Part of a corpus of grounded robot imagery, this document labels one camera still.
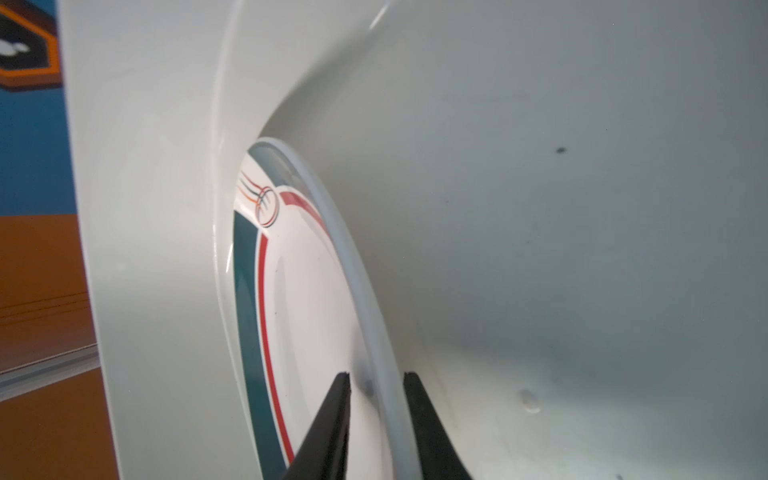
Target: blue surface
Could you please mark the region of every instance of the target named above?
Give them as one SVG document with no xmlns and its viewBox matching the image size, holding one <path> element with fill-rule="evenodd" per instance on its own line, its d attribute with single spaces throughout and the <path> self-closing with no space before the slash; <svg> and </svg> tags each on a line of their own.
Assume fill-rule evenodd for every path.
<svg viewBox="0 0 768 480">
<path fill-rule="evenodd" d="M 0 216 L 75 213 L 64 90 L 0 89 Z"/>
</svg>

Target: orange hexagon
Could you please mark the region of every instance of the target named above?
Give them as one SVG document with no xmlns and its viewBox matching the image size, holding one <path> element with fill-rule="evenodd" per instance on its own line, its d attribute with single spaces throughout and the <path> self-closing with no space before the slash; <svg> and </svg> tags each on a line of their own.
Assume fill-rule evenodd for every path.
<svg viewBox="0 0 768 480">
<path fill-rule="evenodd" d="M 0 58 L 0 87 L 12 91 L 60 87 L 61 62 L 58 56 L 55 20 L 39 8 L 22 0 L 0 0 L 0 15 L 5 17 L 5 19 L 0 18 L 0 20 L 6 22 L 6 25 L 10 25 L 15 29 L 26 30 L 45 42 L 45 51 L 39 52 L 45 54 L 45 63 L 43 65 L 22 65 L 19 68 L 3 68 L 3 59 Z M 3 32 L 0 29 L 0 37 L 3 35 Z M 10 57 L 16 55 L 13 51 L 8 53 L 7 50 L 2 50 L 3 46 L 7 47 L 11 43 L 3 38 L 0 38 L 0 42 L 2 42 L 2 45 L 0 45 L 1 56 Z M 25 44 L 16 43 L 13 45 L 21 45 L 21 47 L 25 48 L 25 50 L 19 51 L 29 51 L 29 47 Z"/>
</svg>

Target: gray surface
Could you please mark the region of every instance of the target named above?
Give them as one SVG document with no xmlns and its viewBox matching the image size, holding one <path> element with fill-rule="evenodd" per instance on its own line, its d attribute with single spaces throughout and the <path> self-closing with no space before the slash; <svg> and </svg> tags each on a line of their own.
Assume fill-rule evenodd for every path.
<svg viewBox="0 0 768 480">
<path fill-rule="evenodd" d="M 768 4 L 387 21 L 263 133 L 333 196 L 473 475 L 767 477 Z"/>
</svg>

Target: orange surface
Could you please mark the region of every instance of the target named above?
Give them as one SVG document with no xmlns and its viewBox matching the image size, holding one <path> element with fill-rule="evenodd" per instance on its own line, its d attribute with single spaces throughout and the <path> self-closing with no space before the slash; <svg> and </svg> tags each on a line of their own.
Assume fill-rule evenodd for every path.
<svg viewBox="0 0 768 480">
<path fill-rule="evenodd" d="M 117 480 L 101 370 L 0 402 L 2 480 Z"/>
<path fill-rule="evenodd" d="M 0 372 L 96 342 L 76 215 L 0 217 Z"/>
</svg>

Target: red line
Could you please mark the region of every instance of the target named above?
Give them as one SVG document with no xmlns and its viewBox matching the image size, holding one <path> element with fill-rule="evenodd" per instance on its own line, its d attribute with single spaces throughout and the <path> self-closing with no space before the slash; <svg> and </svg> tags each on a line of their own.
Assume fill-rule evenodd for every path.
<svg viewBox="0 0 768 480">
<path fill-rule="evenodd" d="M 280 198 L 283 199 L 285 205 L 296 205 L 297 207 L 301 207 L 306 210 L 306 212 L 312 216 L 312 218 L 314 218 L 317 223 L 320 224 L 323 230 L 326 231 L 326 234 L 328 234 L 328 229 L 326 228 L 323 219 L 320 217 L 320 214 L 317 213 L 315 207 L 310 204 L 310 202 L 304 200 L 300 195 L 295 194 L 294 192 L 280 192 Z"/>
<path fill-rule="evenodd" d="M 261 236 L 259 245 L 259 322 L 261 326 L 261 348 L 264 351 L 264 366 L 266 367 L 266 377 L 270 381 L 270 392 L 272 393 L 272 405 L 275 408 L 275 417 L 277 428 L 280 430 L 280 437 L 283 439 L 283 447 L 286 449 L 288 463 L 293 462 L 293 449 L 290 446 L 286 423 L 283 420 L 283 411 L 280 409 L 280 401 L 277 398 L 277 387 L 275 387 L 275 374 L 272 371 L 272 359 L 270 358 L 270 344 L 266 338 L 266 314 L 264 308 L 264 259 L 266 257 L 266 236 Z"/>
<path fill-rule="evenodd" d="M 248 180 L 248 181 L 250 182 L 250 184 L 251 184 L 251 185 L 253 185 L 254 187 L 258 188 L 259 190 L 264 190 L 262 187 L 260 187 L 259 185 L 255 184 L 255 183 L 253 182 L 253 180 L 251 180 L 250 178 L 248 178 L 248 176 L 245 174 L 245 172 L 241 171 L 241 173 L 243 174 L 243 176 L 245 177 L 245 179 L 246 179 L 246 180 Z"/>
</svg>

